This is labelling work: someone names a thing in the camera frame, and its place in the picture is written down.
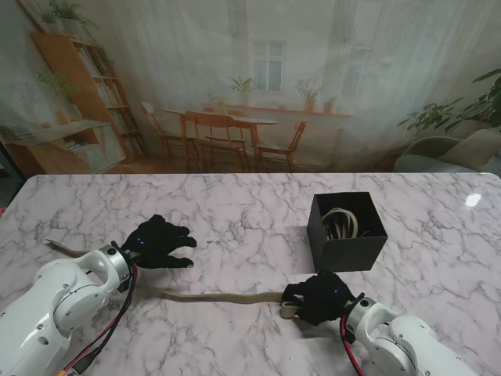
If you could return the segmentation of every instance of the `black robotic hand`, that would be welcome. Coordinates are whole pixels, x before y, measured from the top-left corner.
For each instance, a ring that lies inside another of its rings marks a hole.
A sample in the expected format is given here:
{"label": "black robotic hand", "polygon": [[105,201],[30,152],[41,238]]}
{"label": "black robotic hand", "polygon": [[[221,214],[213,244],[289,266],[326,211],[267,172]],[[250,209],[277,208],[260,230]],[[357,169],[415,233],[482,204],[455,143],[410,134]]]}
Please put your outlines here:
{"label": "black robotic hand", "polygon": [[282,302],[299,306],[297,315],[312,325],[331,321],[343,315],[344,307],[355,296],[337,274],[323,270],[299,284],[288,284]]}
{"label": "black robotic hand", "polygon": [[164,217],[155,214],[128,236],[122,249],[138,252],[141,261],[137,265],[141,268],[188,268],[193,266],[189,258],[169,255],[180,247],[196,247],[196,240],[188,234],[186,227],[165,222]]}

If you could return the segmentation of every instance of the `rope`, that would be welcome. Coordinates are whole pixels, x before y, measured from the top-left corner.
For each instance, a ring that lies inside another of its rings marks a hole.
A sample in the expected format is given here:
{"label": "rope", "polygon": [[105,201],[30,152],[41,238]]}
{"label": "rope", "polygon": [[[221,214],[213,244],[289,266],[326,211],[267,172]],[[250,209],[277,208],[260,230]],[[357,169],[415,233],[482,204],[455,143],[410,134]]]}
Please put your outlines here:
{"label": "rope", "polygon": [[[357,218],[349,210],[342,209],[342,208],[334,208],[334,209],[330,209],[329,212],[322,217],[322,223],[326,228],[327,240],[334,239],[333,228],[332,228],[332,226],[327,225],[327,219],[336,213],[342,213],[342,214],[346,215],[346,226],[339,226],[338,222],[334,223],[335,228],[336,228],[337,239],[346,239],[347,237],[350,237],[350,238],[357,237],[357,235],[359,234],[359,222],[357,221]],[[348,232],[350,230],[350,226],[351,226],[352,222],[353,222],[353,230],[352,230],[351,235],[350,235]]]}
{"label": "rope", "polygon": [[[47,241],[51,244],[53,249],[73,259],[81,257],[87,253],[86,251],[75,251],[54,240],[47,239]],[[261,292],[258,294],[248,294],[248,295],[230,294],[230,293],[188,295],[188,294],[180,294],[178,292],[169,291],[164,288],[152,287],[147,284],[139,284],[136,286],[136,288],[144,291],[147,295],[153,296],[154,298],[167,299],[175,302],[184,302],[184,303],[189,303],[189,302],[228,302],[235,304],[255,304],[263,302],[281,303],[282,306],[280,309],[280,316],[283,319],[288,319],[288,320],[293,319],[298,310],[298,307],[295,306],[292,302],[282,302],[281,292]]]}

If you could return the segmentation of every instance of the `black square box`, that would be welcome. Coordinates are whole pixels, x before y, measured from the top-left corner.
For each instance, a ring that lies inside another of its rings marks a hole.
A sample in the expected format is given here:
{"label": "black square box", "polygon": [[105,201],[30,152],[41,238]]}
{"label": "black square box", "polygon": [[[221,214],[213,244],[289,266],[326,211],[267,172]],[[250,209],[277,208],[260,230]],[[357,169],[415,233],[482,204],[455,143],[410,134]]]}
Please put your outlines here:
{"label": "black square box", "polygon": [[[333,208],[352,212],[357,218],[359,228],[368,233],[364,237],[354,239],[327,240],[322,217]],[[370,270],[388,239],[369,192],[316,194],[313,197],[307,230],[317,272]]]}

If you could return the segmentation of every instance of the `black cable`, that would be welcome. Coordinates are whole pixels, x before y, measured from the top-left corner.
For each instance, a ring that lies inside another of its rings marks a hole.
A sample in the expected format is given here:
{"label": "black cable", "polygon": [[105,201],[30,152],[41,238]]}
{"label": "black cable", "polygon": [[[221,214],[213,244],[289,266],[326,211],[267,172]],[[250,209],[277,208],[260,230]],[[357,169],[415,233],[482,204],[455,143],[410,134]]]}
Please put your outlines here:
{"label": "black cable", "polygon": [[80,351],[80,353],[76,357],[74,357],[74,359],[69,363],[69,364],[73,363],[75,359],[77,359],[79,356],[81,356],[81,354],[85,353],[88,349],[90,349],[98,340],[100,340],[104,336],[105,333],[107,333],[107,336],[104,338],[103,342],[101,342],[101,344],[96,349],[92,350],[89,354],[83,356],[73,365],[73,369],[77,371],[78,374],[82,374],[92,364],[94,359],[101,353],[104,346],[107,344],[107,342],[110,340],[111,336],[115,332],[115,329],[117,328],[120,319],[125,314],[128,307],[131,305],[132,293],[134,292],[135,282],[137,280],[137,273],[135,272],[134,266],[129,265],[128,269],[129,269],[129,274],[132,276],[131,286],[128,290],[127,297],[124,300],[124,304],[122,305],[120,311],[117,314],[117,318],[111,325],[110,329],[108,329],[108,331],[104,331],[103,333],[101,333],[94,341],[92,341],[82,351]]}
{"label": "black cable", "polygon": [[117,319],[115,320],[115,322],[111,326],[110,330],[108,331],[108,335],[104,338],[103,342],[101,342],[101,345],[99,345],[99,347],[96,349],[97,352],[98,352],[98,354],[101,352],[101,350],[103,350],[104,346],[106,346],[106,344],[110,340],[111,336],[115,332],[115,329],[117,329],[117,326],[118,326],[118,323],[119,323],[120,319],[125,314],[125,312],[127,311],[128,307],[131,305],[131,302],[132,302],[132,293],[134,292],[135,281],[137,279],[137,274],[135,272],[135,267],[134,266],[129,266],[129,270],[131,270],[132,281],[131,281],[131,286],[128,289],[127,298],[125,299],[125,302],[124,302],[124,305],[122,306],[121,311],[118,313]]}

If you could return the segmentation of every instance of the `gray armchair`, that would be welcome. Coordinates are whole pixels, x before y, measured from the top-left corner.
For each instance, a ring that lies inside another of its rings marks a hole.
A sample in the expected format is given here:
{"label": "gray armchair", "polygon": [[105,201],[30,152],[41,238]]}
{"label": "gray armchair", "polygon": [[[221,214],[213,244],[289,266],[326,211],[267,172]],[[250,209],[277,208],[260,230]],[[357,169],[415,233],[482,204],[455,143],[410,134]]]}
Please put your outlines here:
{"label": "gray armchair", "polygon": [[501,149],[499,133],[476,131],[467,139],[429,137],[411,144],[394,172],[481,172]]}

